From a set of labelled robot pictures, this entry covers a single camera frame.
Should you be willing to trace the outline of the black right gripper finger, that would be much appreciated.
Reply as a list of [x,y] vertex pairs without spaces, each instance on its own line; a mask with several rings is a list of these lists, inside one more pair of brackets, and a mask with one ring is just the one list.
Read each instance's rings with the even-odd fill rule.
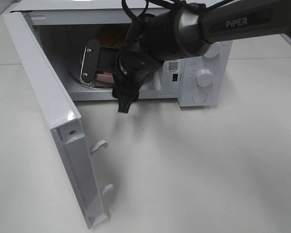
[[99,41],[88,41],[82,58],[80,82],[82,84],[96,84],[96,69],[99,60]]
[[113,89],[112,96],[118,100],[118,112],[127,114],[133,102],[139,98],[139,91]]

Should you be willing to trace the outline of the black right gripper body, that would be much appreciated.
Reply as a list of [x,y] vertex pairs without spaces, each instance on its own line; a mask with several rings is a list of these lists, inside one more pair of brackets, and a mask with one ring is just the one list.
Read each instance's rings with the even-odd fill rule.
[[134,52],[111,47],[99,48],[97,71],[113,75],[113,97],[139,92],[146,76],[160,68],[160,60],[147,52]]

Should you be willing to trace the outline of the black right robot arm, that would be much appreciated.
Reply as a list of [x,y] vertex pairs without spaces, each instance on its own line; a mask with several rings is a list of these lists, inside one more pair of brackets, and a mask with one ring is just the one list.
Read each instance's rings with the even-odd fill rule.
[[167,9],[160,15],[135,15],[121,2],[131,19],[121,48],[102,47],[90,40],[83,53],[80,82],[91,85],[97,75],[112,74],[118,111],[128,113],[139,97],[146,76],[164,62],[204,55],[213,43],[272,34],[291,39],[291,0],[223,0],[207,7],[184,0],[156,0]]

